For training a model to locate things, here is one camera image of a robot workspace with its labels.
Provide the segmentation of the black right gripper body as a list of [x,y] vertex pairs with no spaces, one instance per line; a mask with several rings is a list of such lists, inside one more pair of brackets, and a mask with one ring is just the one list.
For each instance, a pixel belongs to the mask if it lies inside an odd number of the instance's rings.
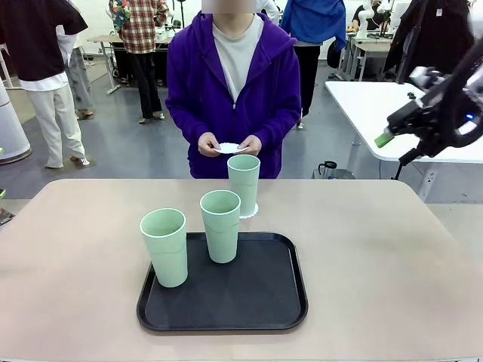
[[432,126],[420,141],[422,157],[435,157],[450,147],[467,147],[482,138],[482,106],[465,94],[442,100]]

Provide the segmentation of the person's left hand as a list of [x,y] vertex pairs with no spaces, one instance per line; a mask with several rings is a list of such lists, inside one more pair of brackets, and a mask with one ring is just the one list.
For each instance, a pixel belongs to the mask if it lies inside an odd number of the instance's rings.
[[254,135],[250,135],[241,144],[238,145],[237,155],[258,156],[261,148],[262,143],[260,139]]

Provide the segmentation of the person's right hand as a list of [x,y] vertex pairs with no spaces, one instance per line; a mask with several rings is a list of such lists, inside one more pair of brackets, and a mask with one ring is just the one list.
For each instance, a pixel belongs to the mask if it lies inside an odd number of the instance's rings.
[[214,158],[220,154],[220,144],[211,132],[205,132],[198,139],[198,151],[203,156]]

